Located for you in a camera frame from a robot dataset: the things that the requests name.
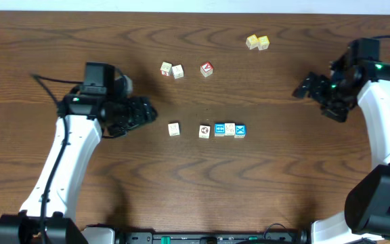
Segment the plain wooden block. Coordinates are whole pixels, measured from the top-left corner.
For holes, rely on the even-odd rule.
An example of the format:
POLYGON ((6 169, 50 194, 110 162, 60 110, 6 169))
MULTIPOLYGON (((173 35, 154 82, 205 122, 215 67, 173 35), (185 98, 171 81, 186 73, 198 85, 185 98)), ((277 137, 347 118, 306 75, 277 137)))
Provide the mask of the plain wooden block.
POLYGON ((179 136, 180 135, 179 123, 168 124, 168 130, 170 136, 179 136))

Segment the wooden block blue X top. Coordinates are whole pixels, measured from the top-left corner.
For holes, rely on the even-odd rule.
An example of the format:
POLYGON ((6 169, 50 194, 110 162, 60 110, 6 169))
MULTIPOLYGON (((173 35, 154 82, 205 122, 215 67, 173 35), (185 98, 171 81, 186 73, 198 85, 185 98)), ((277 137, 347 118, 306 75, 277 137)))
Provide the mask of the wooden block blue X top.
POLYGON ((244 138, 246 136, 246 125, 235 125, 235 138, 244 138))

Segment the wooden block number 8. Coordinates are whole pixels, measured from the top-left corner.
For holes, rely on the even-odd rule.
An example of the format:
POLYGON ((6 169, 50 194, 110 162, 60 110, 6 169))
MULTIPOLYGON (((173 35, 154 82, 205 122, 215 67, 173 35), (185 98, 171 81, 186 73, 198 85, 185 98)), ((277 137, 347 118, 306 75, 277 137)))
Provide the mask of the wooden block number 8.
POLYGON ((236 134, 236 124, 235 123, 225 123, 225 136, 235 136, 236 134))

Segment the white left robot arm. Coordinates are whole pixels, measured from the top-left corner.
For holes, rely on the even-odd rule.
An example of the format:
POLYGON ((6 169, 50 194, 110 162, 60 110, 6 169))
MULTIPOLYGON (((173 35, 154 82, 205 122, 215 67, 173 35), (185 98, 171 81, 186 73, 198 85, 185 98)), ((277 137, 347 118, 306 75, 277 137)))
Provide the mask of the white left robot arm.
POLYGON ((121 137, 155 120, 147 97, 68 94, 59 103, 54 141, 39 179, 16 215, 0 217, 0 243, 118 243, 113 227, 75 224, 90 158, 108 130, 121 137))

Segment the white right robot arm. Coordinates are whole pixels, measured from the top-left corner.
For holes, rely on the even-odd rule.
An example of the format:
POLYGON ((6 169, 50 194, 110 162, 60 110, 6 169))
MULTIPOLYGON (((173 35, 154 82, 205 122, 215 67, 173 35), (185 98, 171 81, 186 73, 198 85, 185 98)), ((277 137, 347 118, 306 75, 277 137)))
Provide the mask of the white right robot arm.
POLYGON ((347 195, 344 210, 311 225, 310 243, 390 240, 390 64, 334 64, 331 76, 309 73, 292 93, 318 102, 322 114, 344 122, 360 107, 366 122, 371 172, 347 195))

